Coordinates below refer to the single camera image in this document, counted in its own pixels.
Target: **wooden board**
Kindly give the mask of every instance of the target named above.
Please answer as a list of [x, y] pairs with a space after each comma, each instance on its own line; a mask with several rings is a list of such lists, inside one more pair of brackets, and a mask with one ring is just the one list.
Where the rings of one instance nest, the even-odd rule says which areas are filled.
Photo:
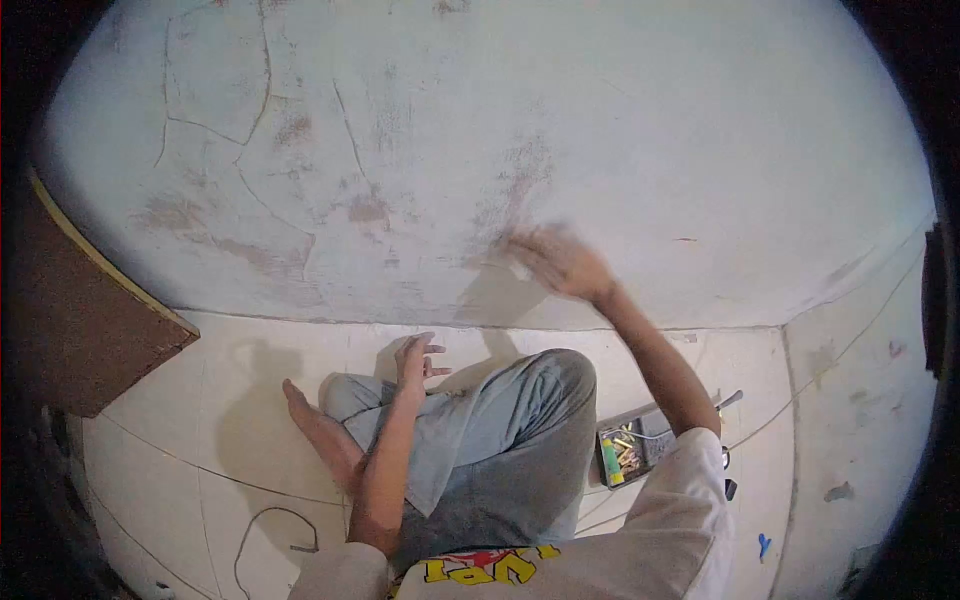
[[8, 215], [5, 379], [40, 404], [94, 417], [200, 337], [107, 261], [27, 172]]

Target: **glue stick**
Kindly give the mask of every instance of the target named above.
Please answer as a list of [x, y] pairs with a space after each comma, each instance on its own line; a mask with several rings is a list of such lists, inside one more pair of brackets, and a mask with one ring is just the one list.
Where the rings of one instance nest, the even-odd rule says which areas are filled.
[[623, 483], [623, 473], [620, 472], [620, 464], [616, 462], [613, 442], [604, 438], [600, 445], [603, 447], [603, 462], [607, 467], [607, 481], [612, 486], [618, 486]]

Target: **knee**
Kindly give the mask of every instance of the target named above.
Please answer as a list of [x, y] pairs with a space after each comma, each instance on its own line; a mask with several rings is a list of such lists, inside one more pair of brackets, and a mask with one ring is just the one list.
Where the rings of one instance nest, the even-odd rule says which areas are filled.
[[343, 422], [356, 412], [357, 400], [350, 376], [341, 372], [332, 374], [325, 384], [324, 414], [337, 422]]
[[559, 369], [561, 378], [575, 380], [588, 388], [596, 385], [597, 374], [593, 363], [577, 350], [553, 348], [543, 352], [541, 356]]

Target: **wire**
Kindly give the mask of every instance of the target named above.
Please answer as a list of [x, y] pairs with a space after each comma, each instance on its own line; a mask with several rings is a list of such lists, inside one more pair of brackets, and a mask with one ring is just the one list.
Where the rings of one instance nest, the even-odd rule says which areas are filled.
[[247, 523], [247, 531], [243, 532], [243, 538], [240, 539], [240, 547], [237, 548], [237, 558], [233, 560], [233, 581], [236, 582], [237, 587], [240, 588], [240, 591], [242, 591], [244, 595], [247, 596], [247, 600], [251, 600], [250, 593], [246, 591], [243, 586], [240, 585], [240, 576], [237, 574], [237, 565], [240, 563], [240, 555], [243, 554], [243, 546], [245, 543], [247, 543], [247, 536], [250, 534], [250, 530], [253, 528], [253, 522], [256, 521], [259, 516], [270, 511], [283, 511], [284, 513], [290, 513], [293, 516], [298, 516], [300, 520], [302, 520], [304, 523], [309, 525], [310, 529], [313, 530], [313, 547], [312, 548], [304, 548], [303, 546], [291, 545], [290, 546], [291, 550], [297, 550], [298, 552], [319, 552], [320, 551], [320, 540], [317, 538], [317, 528], [314, 527], [313, 523], [307, 520], [305, 516], [301, 515], [297, 511], [292, 511], [288, 508], [283, 508], [282, 506], [269, 506], [263, 509], [262, 511], [260, 511], [259, 513], [257, 513], [256, 515], [254, 515], [253, 518], [250, 519], [250, 522]]
[[633, 431], [627, 431], [626, 429], [614, 429], [613, 431], [616, 431], [616, 432], [618, 432], [618, 433], [625, 433], [625, 434], [627, 434], [628, 436], [633, 436], [633, 437], [635, 437], [635, 438], [640, 438], [641, 440], [659, 440], [660, 438], [662, 438], [662, 437], [665, 436], [666, 434], [668, 434], [668, 433], [673, 433], [671, 430], [667, 429], [667, 430], [664, 431], [663, 433], [658, 434], [658, 435], [656, 435], [656, 436], [644, 436], [644, 435], [641, 435], [641, 434], [638, 434], [638, 433], [634, 433]]

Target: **grey pants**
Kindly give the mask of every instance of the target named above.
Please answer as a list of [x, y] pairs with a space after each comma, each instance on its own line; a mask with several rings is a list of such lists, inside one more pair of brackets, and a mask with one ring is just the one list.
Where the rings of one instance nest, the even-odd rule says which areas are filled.
[[[337, 375], [324, 411], [369, 452], [395, 390], [372, 377]], [[427, 396], [395, 568], [459, 549], [572, 539], [595, 400], [593, 366], [569, 349], [521, 358], [472, 390]]]

